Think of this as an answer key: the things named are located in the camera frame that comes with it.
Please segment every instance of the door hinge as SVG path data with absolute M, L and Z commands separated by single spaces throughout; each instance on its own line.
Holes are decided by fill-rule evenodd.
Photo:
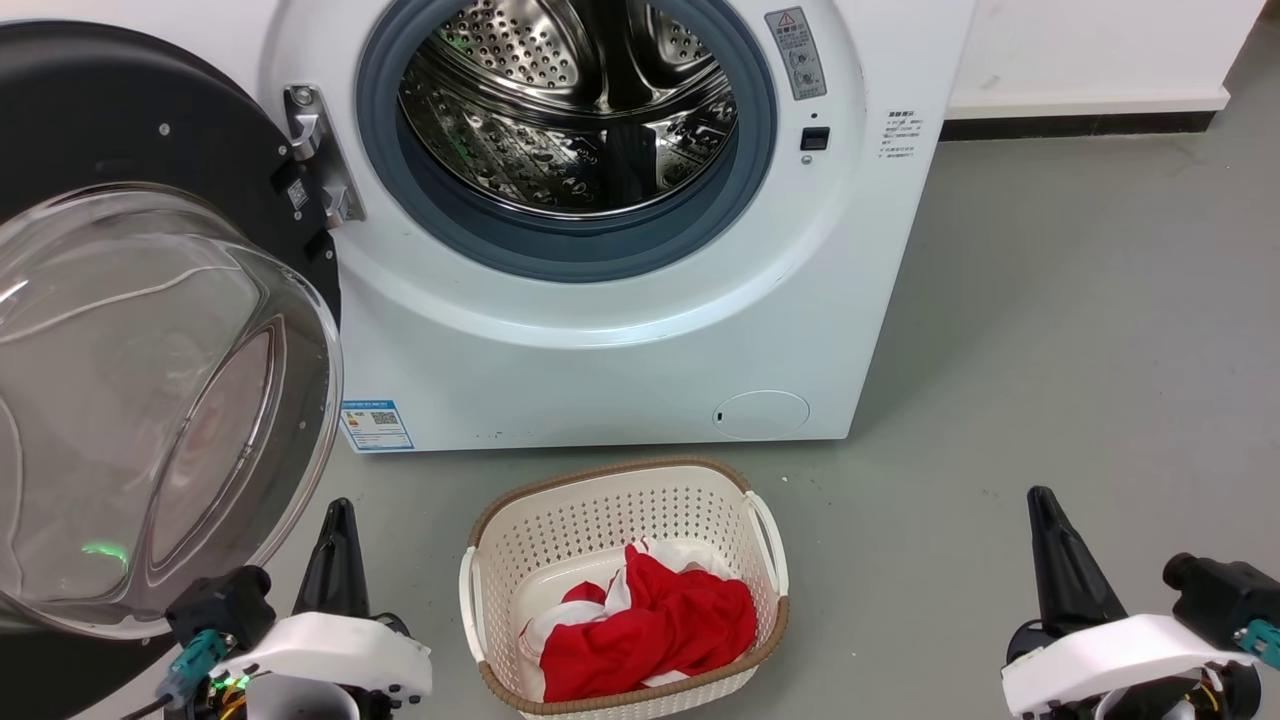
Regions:
M 329 228 L 364 220 L 365 206 L 338 146 L 320 88 L 314 85 L 285 86 L 284 113 L 289 120 L 293 159 L 306 163 L 320 181 Z

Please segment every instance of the clothing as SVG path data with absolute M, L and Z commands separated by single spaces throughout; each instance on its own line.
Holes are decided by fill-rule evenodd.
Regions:
M 547 680 L 544 702 L 675 683 L 733 662 L 755 641 L 751 591 L 716 553 L 648 538 L 625 553 L 608 589 L 581 583 L 521 632 L 521 652 Z

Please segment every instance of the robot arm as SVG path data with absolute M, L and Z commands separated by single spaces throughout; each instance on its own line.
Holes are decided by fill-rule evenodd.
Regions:
M 430 694 L 430 650 L 399 618 L 369 615 L 348 500 L 329 505 L 293 615 L 276 620 L 270 587 L 260 568 L 238 568 L 169 607 L 184 651 L 156 691 L 166 720 L 388 720 Z
M 1023 720 L 1233 719 L 1257 714 L 1257 667 L 1280 669 L 1280 583 L 1244 562 L 1179 555 L 1174 616 L 1128 616 L 1052 491 L 1032 488 L 1041 619 L 1019 628 L 1001 671 Z

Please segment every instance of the washing machine door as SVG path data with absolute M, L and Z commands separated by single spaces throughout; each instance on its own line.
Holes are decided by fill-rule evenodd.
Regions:
M 161 635 L 332 446 L 317 187 L 234 83 L 120 28 L 0 27 L 0 638 Z

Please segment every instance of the warning label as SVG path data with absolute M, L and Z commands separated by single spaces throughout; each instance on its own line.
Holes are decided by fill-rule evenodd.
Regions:
M 809 20 L 800 8 L 787 8 L 764 15 L 773 41 L 778 44 L 782 63 L 791 81 L 791 96 L 796 100 L 820 97 L 827 94 L 827 78 L 822 73 L 818 46 L 809 32 Z
M 886 160 L 914 156 L 923 132 L 924 120 L 915 117 L 915 110 L 890 110 L 884 118 L 878 156 Z

